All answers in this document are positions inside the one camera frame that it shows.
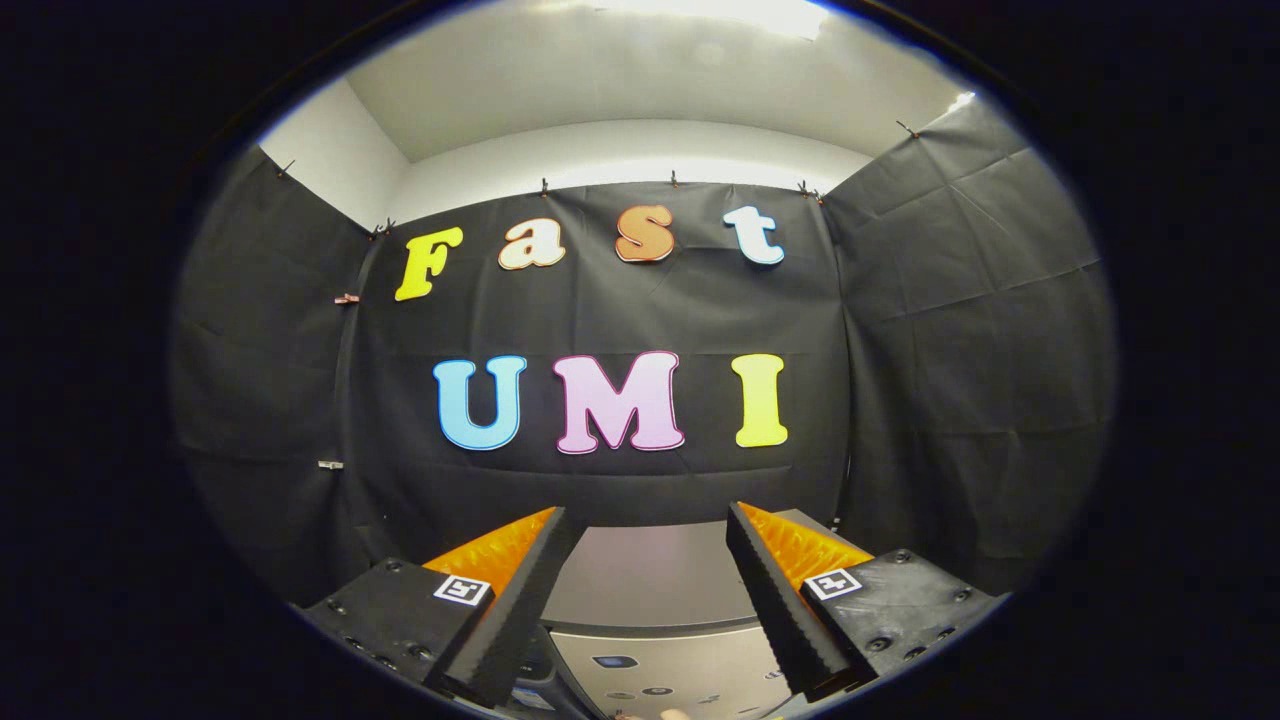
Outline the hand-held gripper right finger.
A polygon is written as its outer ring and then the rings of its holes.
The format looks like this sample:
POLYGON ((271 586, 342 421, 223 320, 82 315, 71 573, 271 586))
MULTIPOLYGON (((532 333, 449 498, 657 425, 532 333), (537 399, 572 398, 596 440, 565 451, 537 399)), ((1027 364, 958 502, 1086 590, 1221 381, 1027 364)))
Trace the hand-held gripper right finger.
POLYGON ((911 550, 878 556, 744 502, 726 544, 788 688, 860 691, 932 659, 1006 602, 911 550))

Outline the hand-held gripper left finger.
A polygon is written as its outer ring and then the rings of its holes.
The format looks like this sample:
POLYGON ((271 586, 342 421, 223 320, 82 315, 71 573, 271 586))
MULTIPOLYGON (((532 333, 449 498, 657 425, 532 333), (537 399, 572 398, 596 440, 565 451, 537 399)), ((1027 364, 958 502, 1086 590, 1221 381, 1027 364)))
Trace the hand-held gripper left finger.
POLYGON ((543 509, 428 562, 384 559, 298 614, 411 685, 495 708, 581 537, 567 507, 543 509))

